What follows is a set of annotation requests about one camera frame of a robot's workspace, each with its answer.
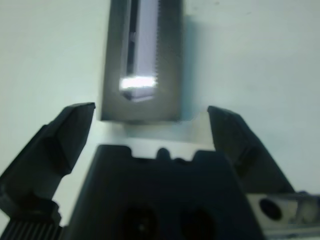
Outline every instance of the circular hole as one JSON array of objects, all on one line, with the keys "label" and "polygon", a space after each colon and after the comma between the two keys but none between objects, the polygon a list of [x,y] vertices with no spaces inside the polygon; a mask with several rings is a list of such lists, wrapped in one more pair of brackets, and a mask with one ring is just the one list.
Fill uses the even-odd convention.
[{"label": "circular hole", "polygon": [[125,240],[151,240],[157,231],[157,218],[151,208],[131,207],[123,216]]},{"label": "circular hole", "polygon": [[211,240],[216,232],[213,219],[202,209],[183,211],[180,221],[186,240]]},{"label": "circular hole", "polygon": [[281,209],[273,201],[265,198],[259,204],[262,212],[270,219],[278,221],[282,218]]}]

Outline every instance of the ridged surface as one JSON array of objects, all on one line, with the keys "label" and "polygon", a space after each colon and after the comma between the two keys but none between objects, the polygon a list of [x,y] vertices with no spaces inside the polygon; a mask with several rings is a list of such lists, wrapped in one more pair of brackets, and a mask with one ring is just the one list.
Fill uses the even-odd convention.
[{"label": "ridged surface", "polygon": [[0,240],[57,240],[61,230],[53,223],[11,220]]}]

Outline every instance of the metal object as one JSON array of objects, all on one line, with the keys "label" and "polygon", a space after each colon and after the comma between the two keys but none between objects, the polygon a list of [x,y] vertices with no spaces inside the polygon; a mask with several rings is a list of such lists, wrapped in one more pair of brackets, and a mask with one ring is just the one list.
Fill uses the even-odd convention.
[{"label": "metal object", "polygon": [[181,119],[183,0],[112,0],[101,119]]},{"label": "metal object", "polygon": [[320,198],[305,193],[247,194],[267,239],[320,236]]}]

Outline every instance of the white background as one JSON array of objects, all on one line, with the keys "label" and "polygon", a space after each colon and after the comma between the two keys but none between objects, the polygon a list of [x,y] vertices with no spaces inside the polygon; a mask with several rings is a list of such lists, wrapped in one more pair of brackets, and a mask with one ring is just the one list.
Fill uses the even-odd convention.
[{"label": "white background", "polygon": [[[185,8],[191,112],[215,105],[241,114],[295,189],[319,193],[320,1],[189,0]],[[0,171],[63,107],[99,109],[109,10],[109,0],[0,0]],[[127,144],[141,157],[167,147],[190,159],[208,148],[124,138],[95,115],[54,197],[63,224],[100,143]]]}]

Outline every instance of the black plastic part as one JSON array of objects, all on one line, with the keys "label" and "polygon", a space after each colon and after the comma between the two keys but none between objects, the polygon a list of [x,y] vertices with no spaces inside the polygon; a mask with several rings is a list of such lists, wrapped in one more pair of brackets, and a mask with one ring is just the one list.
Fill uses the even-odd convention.
[{"label": "black plastic part", "polygon": [[62,239],[263,240],[238,181],[217,152],[183,164],[163,148],[145,159],[102,145]]},{"label": "black plastic part", "polygon": [[11,220],[0,240],[58,240],[61,232],[54,223]]},{"label": "black plastic part", "polygon": [[44,125],[0,177],[0,209],[12,220],[59,223],[51,199],[86,144],[94,103],[71,105]]},{"label": "black plastic part", "polygon": [[234,166],[246,193],[294,193],[270,153],[243,118],[232,111],[209,106],[215,149]]}]

